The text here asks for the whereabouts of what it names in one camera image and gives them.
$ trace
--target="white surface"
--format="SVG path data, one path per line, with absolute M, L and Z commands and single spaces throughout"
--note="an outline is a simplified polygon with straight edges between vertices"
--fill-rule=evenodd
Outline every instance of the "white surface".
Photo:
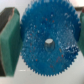
M 84 0 L 70 0 L 70 2 L 73 4 L 73 6 L 84 6 Z
M 30 0 L 0 0 L 0 11 L 5 7 L 12 6 L 16 7 L 22 16 L 28 3 L 30 3 Z M 13 78 L 0 78 L 0 84 L 84 84 L 84 58 L 79 53 L 79 56 L 68 70 L 57 76 L 44 77 L 31 71 L 20 56 L 15 76 Z

